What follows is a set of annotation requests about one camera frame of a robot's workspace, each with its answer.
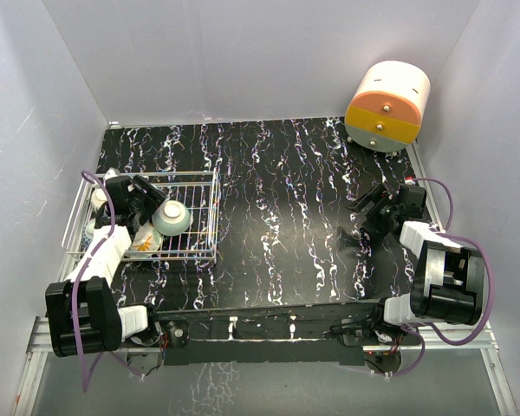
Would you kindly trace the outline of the mint green bowl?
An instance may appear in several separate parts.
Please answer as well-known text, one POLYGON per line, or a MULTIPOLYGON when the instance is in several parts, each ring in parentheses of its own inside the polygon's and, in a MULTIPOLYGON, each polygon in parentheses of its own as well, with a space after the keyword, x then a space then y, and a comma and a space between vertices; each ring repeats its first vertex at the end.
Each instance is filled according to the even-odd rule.
POLYGON ((191 227, 192 215, 181 202, 166 199, 153 214, 152 224, 161 235, 175 237, 191 227))

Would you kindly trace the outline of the yellow floral bowl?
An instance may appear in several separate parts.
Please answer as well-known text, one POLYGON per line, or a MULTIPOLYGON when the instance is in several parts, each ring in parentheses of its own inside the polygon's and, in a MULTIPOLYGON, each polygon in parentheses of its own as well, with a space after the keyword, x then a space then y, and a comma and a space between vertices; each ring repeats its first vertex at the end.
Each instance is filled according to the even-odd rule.
POLYGON ((161 242, 162 236, 150 223, 146 223, 135 234, 125 257, 130 259, 147 259, 156 251, 159 251, 161 242))

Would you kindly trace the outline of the white orange-rimmed bowl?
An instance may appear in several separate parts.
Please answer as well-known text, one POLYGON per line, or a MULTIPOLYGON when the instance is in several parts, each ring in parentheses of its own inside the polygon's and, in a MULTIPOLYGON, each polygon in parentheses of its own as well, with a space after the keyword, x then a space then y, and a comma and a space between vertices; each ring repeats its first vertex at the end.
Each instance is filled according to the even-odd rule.
POLYGON ((96 188, 92 191, 90 197, 92 218, 95 218, 97 215, 100 215, 99 211, 103 207, 103 205, 107 205, 107 197, 102 189, 96 188))

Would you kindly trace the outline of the red patterned bowl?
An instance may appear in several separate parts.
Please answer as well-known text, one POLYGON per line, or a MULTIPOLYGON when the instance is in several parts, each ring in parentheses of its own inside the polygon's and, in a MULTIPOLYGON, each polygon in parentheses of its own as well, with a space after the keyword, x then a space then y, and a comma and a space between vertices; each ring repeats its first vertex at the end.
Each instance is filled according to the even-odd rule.
POLYGON ((83 228, 81 238, 81 250, 86 251, 94 237, 95 219, 90 219, 83 228))

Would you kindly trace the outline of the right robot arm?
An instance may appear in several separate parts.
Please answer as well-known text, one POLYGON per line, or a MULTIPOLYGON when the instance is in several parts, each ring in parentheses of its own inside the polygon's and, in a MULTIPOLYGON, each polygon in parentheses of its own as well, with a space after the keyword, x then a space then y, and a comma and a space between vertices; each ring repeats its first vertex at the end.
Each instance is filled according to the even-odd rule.
POLYGON ((367 242, 392 235, 417 258, 410 292, 385 299, 382 314, 368 324, 370 336, 387 344, 403 324, 476 324, 483 307, 484 259, 478 250, 441 237, 422 220, 426 190, 402 184, 397 192, 390 192, 378 184, 351 206, 356 213, 364 208, 368 211, 361 233, 367 242))

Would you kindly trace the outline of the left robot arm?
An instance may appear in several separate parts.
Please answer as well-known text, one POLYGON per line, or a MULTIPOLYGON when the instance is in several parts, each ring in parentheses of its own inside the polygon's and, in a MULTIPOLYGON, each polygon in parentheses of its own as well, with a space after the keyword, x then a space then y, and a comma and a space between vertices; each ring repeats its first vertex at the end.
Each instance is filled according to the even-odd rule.
POLYGON ((120 175, 97 183, 106 201, 94 215, 91 242, 80 262, 45 292, 51 344, 55 355, 113 352, 126 339, 151 346, 161 336, 153 308, 144 303, 117 307, 111 284, 121 260, 141 226, 148 224, 165 194, 141 175, 120 175))

